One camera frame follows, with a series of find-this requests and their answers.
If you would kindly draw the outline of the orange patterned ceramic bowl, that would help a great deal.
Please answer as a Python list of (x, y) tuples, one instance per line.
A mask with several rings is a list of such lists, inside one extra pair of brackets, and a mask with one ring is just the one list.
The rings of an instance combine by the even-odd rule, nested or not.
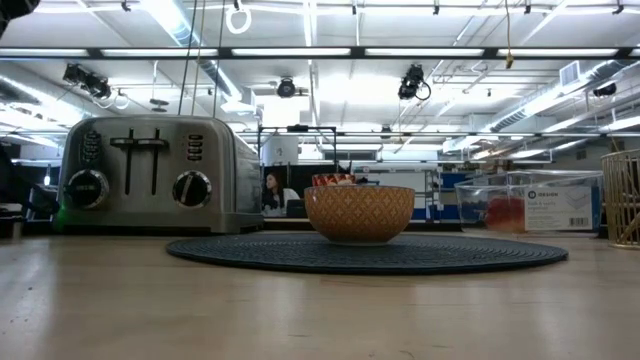
[(382, 245), (408, 226), (415, 190), (383, 185), (309, 187), (304, 202), (312, 227), (330, 242)]

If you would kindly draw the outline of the gold wire utensil basket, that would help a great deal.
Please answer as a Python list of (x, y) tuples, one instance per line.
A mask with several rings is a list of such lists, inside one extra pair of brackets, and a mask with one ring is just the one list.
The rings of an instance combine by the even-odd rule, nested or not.
[(609, 245), (640, 250), (640, 149), (601, 158)]

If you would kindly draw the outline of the person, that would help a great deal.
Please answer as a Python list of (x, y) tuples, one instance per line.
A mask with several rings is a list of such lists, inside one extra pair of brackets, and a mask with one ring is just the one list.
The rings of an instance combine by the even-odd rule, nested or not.
[(262, 193), (262, 214), (266, 217), (285, 217), (290, 201), (300, 199), (298, 193), (286, 188), (275, 172), (266, 175), (265, 190)]

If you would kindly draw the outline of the white cylindrical tank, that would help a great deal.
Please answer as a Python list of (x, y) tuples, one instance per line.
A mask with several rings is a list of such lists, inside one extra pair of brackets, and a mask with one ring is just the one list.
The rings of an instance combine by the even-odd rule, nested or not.
[(273, 136), (261, 144), (261, 163), (264, 166), (297, 165), (299, 160), (298, 138)]

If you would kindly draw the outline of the round dark woven placemat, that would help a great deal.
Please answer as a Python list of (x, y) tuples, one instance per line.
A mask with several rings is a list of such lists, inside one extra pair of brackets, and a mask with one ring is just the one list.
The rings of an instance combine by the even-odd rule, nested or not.
[(565, 261), (565, 249), (494, 238), (401, 234), (349, 246), (318, 233), (252, 233), (176, 240), (172, 256), (235, 268), (338, 275), (440, 275), (505, 271)]

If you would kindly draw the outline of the black beam with light strips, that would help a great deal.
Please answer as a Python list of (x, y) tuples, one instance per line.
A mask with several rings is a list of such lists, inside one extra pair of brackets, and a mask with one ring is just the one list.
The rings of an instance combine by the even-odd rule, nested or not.
[(0, 47), (0, 59), (90, 60), (230, 60), (230, 59), (427, 59), (504, 60), (640, 60), (640, 47), (157, 47), (52, 48)]

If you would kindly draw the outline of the blue storage bins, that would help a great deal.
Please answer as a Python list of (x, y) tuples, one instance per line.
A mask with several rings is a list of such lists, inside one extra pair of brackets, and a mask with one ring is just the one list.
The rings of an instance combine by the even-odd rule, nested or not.
[(473, 177), (471, 172), (441, 172), (438, 176), (438, 219), (441, 221), (458, 221), (458, 199), (455, 185)]

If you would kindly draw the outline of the stainless steel four-slot toaster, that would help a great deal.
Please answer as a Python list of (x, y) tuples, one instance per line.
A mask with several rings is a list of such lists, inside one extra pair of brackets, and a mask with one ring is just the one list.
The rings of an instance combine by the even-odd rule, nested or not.
[(256, 150), (218, 119), (85, 119), (68, 132), (55, 224), (238, 233), (263, 223)]

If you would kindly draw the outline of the clear plastic storage bin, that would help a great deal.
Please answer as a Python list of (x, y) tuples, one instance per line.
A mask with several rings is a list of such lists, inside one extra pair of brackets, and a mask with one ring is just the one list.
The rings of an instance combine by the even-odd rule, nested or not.
[[(459, 220), (465, 232), (593, 238), (600, 231), (603, 190), (600, 171), (510, 171), (466, 180), (456, 184), (455, 189)], [(499, 196), (524, 199), (524, 233), (487, 228), (484, 218), (488, 202)]]

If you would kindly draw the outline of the white ceiling air vent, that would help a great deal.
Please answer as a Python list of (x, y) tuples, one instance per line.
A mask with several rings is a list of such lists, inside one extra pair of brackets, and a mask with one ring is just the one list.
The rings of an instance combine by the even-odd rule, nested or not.
[(563, 87), (577, 83), (580, 80), (580, 62), (573, 61), (559, 70), (559, 80)]

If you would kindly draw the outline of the silver ventilation duct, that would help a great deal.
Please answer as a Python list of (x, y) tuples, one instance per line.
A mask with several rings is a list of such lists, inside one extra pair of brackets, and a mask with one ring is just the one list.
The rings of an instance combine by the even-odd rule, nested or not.
[[(181, 47), (197, 48), (201, 32), (187, 18), (182, 0), (139, 0), (164, 31)], [(200, 69), (214, 82), (227, 98), (240, 100), (242, 93), (214, 60), (197, 60)]]

